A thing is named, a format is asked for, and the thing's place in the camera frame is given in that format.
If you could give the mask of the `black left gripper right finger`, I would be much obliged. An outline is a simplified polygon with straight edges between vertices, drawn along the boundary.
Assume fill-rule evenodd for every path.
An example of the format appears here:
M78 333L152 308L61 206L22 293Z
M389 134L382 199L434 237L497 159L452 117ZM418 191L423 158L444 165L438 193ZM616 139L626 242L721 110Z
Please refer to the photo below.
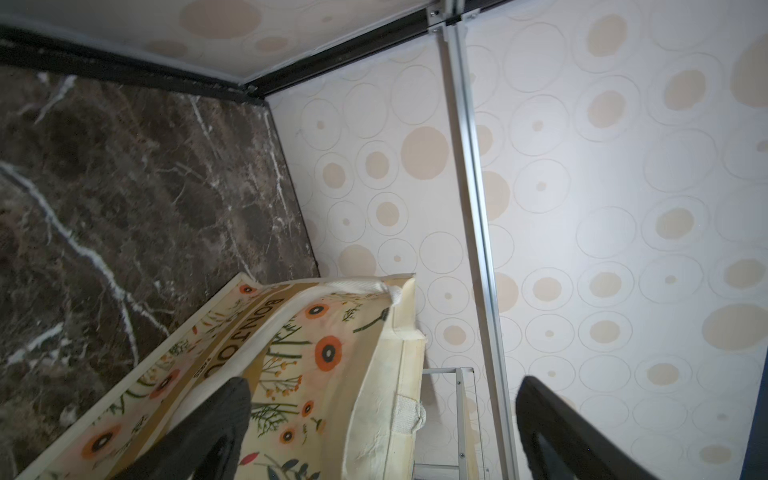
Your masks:
M542 381L526 376L515 400L518 431L535 479L652 479Z

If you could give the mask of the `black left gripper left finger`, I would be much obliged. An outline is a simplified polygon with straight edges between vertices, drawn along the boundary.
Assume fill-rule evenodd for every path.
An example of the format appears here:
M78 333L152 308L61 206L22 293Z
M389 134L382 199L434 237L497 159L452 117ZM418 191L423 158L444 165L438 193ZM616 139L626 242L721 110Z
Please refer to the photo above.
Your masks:
M228 380L118 479L232 479L248 429L251 393L243 378Z

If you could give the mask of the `floral cream grocery tote bag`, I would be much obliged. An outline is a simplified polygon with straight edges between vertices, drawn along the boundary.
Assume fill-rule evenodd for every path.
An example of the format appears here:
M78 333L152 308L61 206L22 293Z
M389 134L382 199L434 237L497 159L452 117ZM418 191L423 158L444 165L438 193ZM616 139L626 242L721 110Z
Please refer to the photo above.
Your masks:
M426 340L416 281L235 276L24 471L112 479L228 380L251 393L237 479L408 479Z

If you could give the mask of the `white wooden two-tier shelf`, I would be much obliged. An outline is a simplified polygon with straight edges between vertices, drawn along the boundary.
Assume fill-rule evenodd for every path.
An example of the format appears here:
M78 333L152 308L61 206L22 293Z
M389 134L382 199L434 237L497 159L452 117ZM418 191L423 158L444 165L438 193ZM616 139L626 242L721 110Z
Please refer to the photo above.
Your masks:
M480 402L471 367L426 368L424 425L418 431L414 479L485 479Z

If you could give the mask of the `aluminium horizontal rail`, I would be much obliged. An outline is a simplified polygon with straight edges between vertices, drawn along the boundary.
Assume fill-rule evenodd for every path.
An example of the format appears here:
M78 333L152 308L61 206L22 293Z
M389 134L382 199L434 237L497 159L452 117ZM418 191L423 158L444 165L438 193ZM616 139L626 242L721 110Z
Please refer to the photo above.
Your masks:
M464 1L439 1L436 6L428 8L427 21L428 31L442 38L450 73L446 94L450 97L451 128L458 133L460 141L460 152L457 154L460 166L457 174L466 191L462 211L475 284L475 301L500 470L504 479L518 479L517 445L511 417L513 402L506 372L466 41L468 23L479 13L478 9L470 11Z

